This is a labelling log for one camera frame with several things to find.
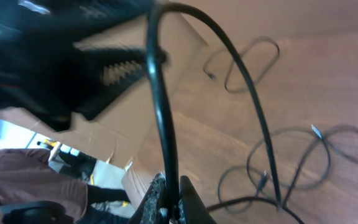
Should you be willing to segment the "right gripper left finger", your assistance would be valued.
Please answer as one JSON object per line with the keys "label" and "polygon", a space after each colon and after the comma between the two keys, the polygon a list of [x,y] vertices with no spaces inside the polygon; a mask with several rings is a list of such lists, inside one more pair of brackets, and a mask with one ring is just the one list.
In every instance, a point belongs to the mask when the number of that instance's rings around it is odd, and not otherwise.
{"label": "right gripper left finger", "polygon": [[166,224],[168,209],[165,207],[164,173],[158,173],[150,184],[139,207],[129,219],[128,224]]}

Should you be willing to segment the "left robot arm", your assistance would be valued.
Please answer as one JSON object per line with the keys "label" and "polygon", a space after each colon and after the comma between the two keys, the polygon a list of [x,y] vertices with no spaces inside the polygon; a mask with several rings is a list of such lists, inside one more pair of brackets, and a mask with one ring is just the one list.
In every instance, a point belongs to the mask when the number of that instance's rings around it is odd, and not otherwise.
{"label": "left robot arm", "polygon": [[140,47],[80,42],[150,14],[155,0],[0,0],[0,110],[23,108],[56,132],[94,120],[146,73]]}

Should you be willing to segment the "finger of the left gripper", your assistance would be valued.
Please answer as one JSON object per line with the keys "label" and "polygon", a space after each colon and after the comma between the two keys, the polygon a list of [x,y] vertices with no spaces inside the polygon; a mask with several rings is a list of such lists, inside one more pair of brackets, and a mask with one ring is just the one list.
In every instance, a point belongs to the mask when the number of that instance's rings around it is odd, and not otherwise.
{"label": "finger of the left gripper", "polygon": [[85,90],[90,92],[74,108],[88,121],[94,120],[114,100],[147,75],[146,50],[138,47],[85,49],[87,74],[96,79]]}

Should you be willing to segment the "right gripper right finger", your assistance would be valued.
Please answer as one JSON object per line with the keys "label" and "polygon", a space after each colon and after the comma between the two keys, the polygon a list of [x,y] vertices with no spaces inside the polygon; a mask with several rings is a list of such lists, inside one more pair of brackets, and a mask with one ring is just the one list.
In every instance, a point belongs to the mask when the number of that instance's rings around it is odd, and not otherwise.
{"label": "right gripper right finger", "polygon": [[216,224],[204,206],[190,179],[180,177],[179,223],[182,224]]}

